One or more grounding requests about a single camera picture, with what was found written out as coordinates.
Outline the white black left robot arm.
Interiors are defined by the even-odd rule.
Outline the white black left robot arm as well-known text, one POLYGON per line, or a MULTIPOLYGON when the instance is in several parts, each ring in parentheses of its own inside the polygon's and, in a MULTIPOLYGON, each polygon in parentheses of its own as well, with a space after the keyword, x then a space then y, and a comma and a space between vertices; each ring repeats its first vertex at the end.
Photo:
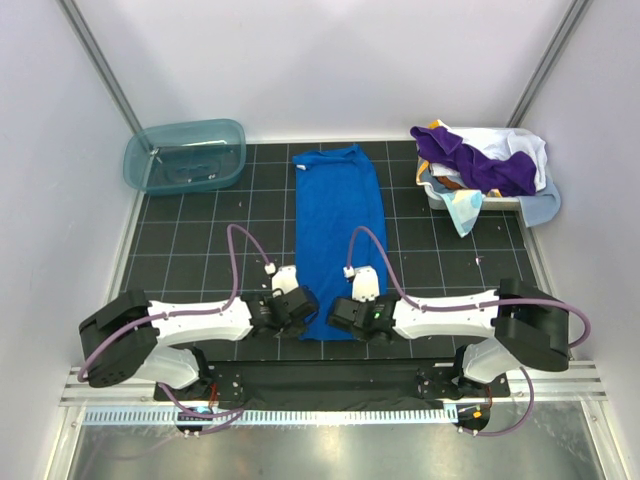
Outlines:
POLYGON ((150 380, 200 400, 210 392, 212 377, 204 355, 186 344, 298 337, 318 312, 306 286, 191 304, 152 301, 142 290, 129 290, 80 323, 84 364, 77 380, 93 388, 150 380))

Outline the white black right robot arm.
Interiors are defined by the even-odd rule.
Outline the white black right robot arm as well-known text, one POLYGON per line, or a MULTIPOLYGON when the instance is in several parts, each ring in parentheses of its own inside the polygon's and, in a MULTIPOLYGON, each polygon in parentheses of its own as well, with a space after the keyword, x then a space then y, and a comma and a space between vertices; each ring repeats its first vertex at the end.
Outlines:
POLYGON ((423 380, 424 387, 442 384, 440 394, 451 399, 480 396, 510 370, 564 372, 569 366, 567 307, 514 279, 468 296, 338 297, 329 310, 328 324, 367 343, 433 336, 478 338, 478 343, 456 350, 449 372, 423 380))

